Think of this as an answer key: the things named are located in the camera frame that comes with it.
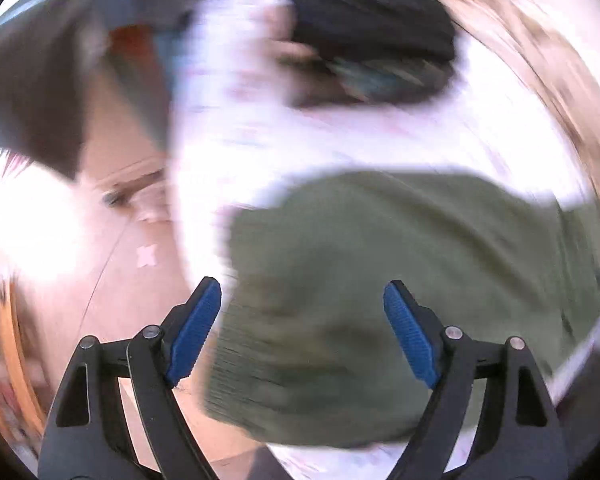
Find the cream bear print duvet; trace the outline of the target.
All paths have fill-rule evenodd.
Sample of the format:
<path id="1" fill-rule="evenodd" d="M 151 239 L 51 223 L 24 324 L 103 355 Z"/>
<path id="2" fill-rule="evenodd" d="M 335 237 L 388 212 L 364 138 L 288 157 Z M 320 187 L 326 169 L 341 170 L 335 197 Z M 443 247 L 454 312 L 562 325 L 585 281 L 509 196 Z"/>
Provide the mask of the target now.
<path id="1" fill-rule="evenodd" d="M 600 85 L 542 14 L 516 0 L 442 0 L 457 24 L 496 53 L 544 103 L 600 196 Z"/>

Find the black folded garment on stack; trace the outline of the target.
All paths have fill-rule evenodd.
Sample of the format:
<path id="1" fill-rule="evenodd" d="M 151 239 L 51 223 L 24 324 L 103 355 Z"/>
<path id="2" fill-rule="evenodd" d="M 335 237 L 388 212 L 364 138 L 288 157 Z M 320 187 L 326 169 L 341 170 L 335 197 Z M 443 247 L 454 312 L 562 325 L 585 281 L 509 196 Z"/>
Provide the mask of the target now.
<path id="1" fill-rule="evenodd" d="M 455 58 L 456 31 L 439 0 L 290 0 L 291 40 L 348 61 Z"/>

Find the floral white bed sheet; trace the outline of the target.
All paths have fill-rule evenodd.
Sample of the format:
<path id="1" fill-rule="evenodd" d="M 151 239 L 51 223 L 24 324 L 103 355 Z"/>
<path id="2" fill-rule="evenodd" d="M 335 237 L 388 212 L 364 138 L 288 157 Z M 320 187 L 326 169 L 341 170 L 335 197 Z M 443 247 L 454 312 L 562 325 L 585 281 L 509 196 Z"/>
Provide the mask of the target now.
<path id="1" fill-rule="evenodd" d="M 222 287 L 204 402 L 294 479 L 373 479 L 429 398 L 382 307 L 522 338 L 553 398 L 600 344 L 600 210 L 558 125 L 476 40 L 420 104 L 290 105 L 277 0 L 206 0 L 178 61 L 173 211 L 191 285 Z"/>

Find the teal patterned folded blanket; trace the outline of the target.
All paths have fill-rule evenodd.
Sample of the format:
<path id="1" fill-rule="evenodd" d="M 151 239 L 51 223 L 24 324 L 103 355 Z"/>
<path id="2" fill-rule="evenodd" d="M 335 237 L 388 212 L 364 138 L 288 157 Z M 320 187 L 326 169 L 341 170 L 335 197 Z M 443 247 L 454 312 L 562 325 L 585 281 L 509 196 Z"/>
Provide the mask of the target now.
<path id="1" fill-rule="evenodd" d="M 349 96 L 366 103 L 415 103 L 441 92 L 454 75 L 448 62 L 424 58 L 347 61 L 327 64 Z"/>

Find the olive green cargo pants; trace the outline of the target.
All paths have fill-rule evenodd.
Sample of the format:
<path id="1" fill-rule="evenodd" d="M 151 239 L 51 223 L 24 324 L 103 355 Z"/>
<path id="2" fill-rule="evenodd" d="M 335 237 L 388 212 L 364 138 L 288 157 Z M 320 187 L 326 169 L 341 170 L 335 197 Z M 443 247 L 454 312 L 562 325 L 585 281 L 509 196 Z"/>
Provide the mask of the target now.
<path id="1" fill-rule="evenodd" d="M 471 174 L 315 179 L 236 214 L 234 284 L 204 409 L 265 443 L 404 438 L 440 376 L 413 318 L 514 335 L 553 373 L 600 318 L 600 203 L 524 200 Z"/>

